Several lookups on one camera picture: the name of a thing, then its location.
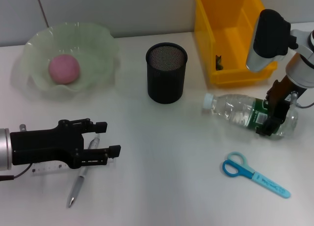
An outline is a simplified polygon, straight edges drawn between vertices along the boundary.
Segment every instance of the blue scissors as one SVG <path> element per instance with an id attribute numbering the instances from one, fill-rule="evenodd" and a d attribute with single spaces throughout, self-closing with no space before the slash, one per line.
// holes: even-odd
<path id="1" fill-rule="evenodd" d="M 239 156 L 242 159 L 242 164 L 232 159 L 232 156 Z M 238 170 L 237 173 L 230 173 L 226 170 L 226 165 L 230 165 Z M 243 156 L 240 152 L 231 152 L 228 155 L 228 158 L 222 164 L 223 171 L 230 177 L 237 177 L 239 175 L 243 175 L 251 179 L 252 181 L 262 185 L 263 187 L 271 190 L 272 192 L 280 195 L 283 198 L 289 198 L 291 196 L 290 192 L 279 186 L 277 183 L 274 183 L 270 179 L 266 178 L 264 175 L 258 173 L 254 169 L 248 166 L 245 156 Z"/>

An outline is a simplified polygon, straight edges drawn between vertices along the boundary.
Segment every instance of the table surface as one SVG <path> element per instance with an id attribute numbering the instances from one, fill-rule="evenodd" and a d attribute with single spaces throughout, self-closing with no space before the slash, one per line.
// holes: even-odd
<path id="1" fill-rule="evenodd" d="M 294 24 L 312 31 L 314 23 Z M 0 183 L 1 221 L 11 226 L 265 226 L 313 225 L 314 112 L 299 111 L 293 139 L 271 141 L 201 114 L 207 90 L 264 98 L 275 79 L 285 75 L 289 51 L 272 77 L 259 86 L 207 88 L 193 33 L 116 39 L 120 52 L 115 73 L 105 85 L 76 96 L 46 96 L 18 69 L 23 46 L 0 48 L 0 120 L 18 131 L 49 129 L 60 119 L 106 121 L 101 147 L 121 145 L 116 161 L 93 167 L 78 200 L 66 208 L 78 170 Z M 170 41 L 186 49 L 188 62 L 182 98 L 171 105 L 152 101 L 146 89 L 145 53 Z M 306 91 L 299 103 L 314 101 Z M 85 144 L 93 138 L 87 134 Z M 291 192 L 284 199 L 245 177 L 230 178 L 222 162 L 231 151 Z M 18 174 L 13 166 L 2 174 Z"/>

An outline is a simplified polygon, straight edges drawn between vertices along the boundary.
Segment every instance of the yellow plastic bin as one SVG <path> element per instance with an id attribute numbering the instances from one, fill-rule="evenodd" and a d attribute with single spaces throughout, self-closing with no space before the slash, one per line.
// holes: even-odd
<path id="1" fill-rule="evenodd" d="M 263 9 L 261 0 L 196 0 L 195 37 L 212 84 L 251 85 L 276 70 L 276 62 L 258 73 L 245 66 L 254 25 Z M 216 70 L 216 55 L 221 56 L 222 70 Z"/>

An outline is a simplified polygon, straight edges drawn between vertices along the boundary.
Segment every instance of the ballpoint pen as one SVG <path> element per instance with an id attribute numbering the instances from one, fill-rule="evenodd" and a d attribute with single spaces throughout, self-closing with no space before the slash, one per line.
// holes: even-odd
<path id="1" fill-rule="evenodd" d="M 99 141 L 100 141 L 100 135 L 97 134 L 95 136 L 95 138 L 90 142 L 88 149 L 96 149 L 99 145 Z M 68 199 L 68 203 L 67 203 L 67 206 L 69 208 L 73 205 L 74 201 L 76 201 L 76 199 L 78 198 L 79 191 L 83 185 L 85 176 L 87 174 L 87 170 L 88 170 L 88 167 L 81 167 L 80 168 L 79 175 L 77 176 L 77 178 L 74 182 L 74 185 L 72 187 L 72 190 L 70 192 L 70 195 L 69 195 L 69 199 Z"/>

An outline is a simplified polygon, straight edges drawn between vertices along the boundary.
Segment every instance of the scissor blade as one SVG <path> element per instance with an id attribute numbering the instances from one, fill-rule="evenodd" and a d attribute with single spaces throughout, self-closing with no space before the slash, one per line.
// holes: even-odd
<path id="1" fill-rule="evenodd" d="M 252 180 L 263 187 L 271 190 L 272 192 L 280 195 L 283 198 L 289 198 L 291 196 L 290 192 L 283 187 L 279 186 L 277 183 L 274 183 L 269 178 L 266 178 L 264 175 L 255 172 Z"/>

